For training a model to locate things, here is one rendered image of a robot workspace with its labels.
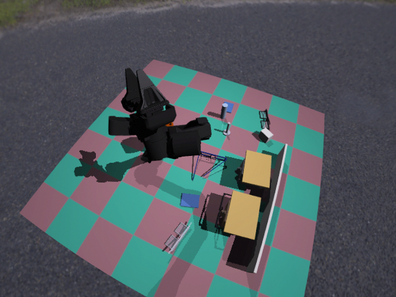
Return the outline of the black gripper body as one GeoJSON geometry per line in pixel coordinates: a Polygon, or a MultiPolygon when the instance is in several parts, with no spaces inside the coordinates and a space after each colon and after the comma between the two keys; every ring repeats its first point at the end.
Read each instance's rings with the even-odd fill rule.
{"type": "MultiPolygon", "coordinates": [[[[126,102],[121,100],[123,108],[130,113],[137,111],[139,103],[140,97],[126,102]]],[[[166,110],[162,106],[145,114],[137,112],[132,115],[134,119],[139,118],[143,142],[157,142],[166,135],[168,129],[165,125],[174,121],[176,112],[171,104],[166,105],[165,108],[166,110]]]]}

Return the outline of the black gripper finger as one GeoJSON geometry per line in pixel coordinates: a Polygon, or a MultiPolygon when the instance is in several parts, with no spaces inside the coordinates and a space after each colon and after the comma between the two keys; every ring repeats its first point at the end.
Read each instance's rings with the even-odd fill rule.
{"type": "Polygon", "coordinates": [[[126,94],[122,98],[123,102],[133,100],[140,97],[137,76],[133,73],[131,68],[125,69],[126,72],[126,94]]]}
{"type": "Polygon", "coordinates": [[[136,70],[136,73],[140,95],[140,103],[137,108],[139,114],[145,114],[170,104],[142,69],[136,70]]]}

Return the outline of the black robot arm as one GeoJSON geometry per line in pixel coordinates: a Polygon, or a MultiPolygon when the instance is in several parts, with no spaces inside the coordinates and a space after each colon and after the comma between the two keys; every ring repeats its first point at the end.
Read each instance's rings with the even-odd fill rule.
{"type": "MultiPolygon", "coordinates": [[[[139,118],[109,116],[108,134],[111,136],[137,135],[142,141],[139,118]]],[[[212,131],[207,117],[196,118],[187,124],[167,126],[164,138],[157,142],[145,143],[145,152],[141,160],[151,163],[163,158],[177,159],[178,157],[201,155],[201,141],[209,140],[212,131]]]]}

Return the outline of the blue flat slab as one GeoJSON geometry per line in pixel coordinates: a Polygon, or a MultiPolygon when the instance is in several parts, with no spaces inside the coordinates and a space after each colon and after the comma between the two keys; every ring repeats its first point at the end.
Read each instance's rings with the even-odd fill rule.
{"type": "Polygon", "coordinates": [[[199,197],[200,195],[182,193],[181,206],[199,208],[199,197]]]}
{"type": "Polygon", "coordinates": [[[227,113],[231,113],[234,104],[233,104],[233,103],[226,102],[226,101],[225,101],[224,103],[226,103],[226,104],[228,105],[226,112],[227,112],[227,113]]]}

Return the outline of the light grey flat panel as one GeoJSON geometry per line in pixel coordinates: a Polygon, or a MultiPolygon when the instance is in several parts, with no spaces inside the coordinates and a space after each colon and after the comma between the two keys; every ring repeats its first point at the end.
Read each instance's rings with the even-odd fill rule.
{"type": "Polygon", "coordinates": [[[277,157],[275,169],[274,169],[273,176],[272,176],[272,182],[271,182],[270,189],[269,189],[269,194],[267,197],[267,202],[266,202],[265,209],[262,214],[262,219],[260,222],[259,231],[256,236],[256,240],[255,240],[254,247],[252,250],[251,258],[247,265],[246,272],[249,272],[249,273],[257,273],[259,261],[261,259],[262,251],[264,248],[264,243],[266,241],[267,233],[269,230],[269,225],[270,225],[270,222],[272,219],[273,208],[275,205],[275,200],[276,200],[278,188],[280,185],[280,180],[282,177],[282,171],[283,171],[283,166],[284,166],[284,159],[285,159],[287,145],[288,144],[285,144],[285,146],[281,149],[281,151],[279,152],[278,157],[277,157]]]}

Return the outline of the grey cylinder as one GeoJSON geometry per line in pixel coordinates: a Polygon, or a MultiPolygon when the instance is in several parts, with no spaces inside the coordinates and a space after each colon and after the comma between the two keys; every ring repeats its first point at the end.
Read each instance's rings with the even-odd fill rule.
{"type": "Polygon", "coordinates": [[[221,113],[221,116],[220,116],[222,119],[225,119],[225,117],[226,117],[227,107],[228,107],[228,105],[226,103],[222,104],[222,113],[221,113]]]}

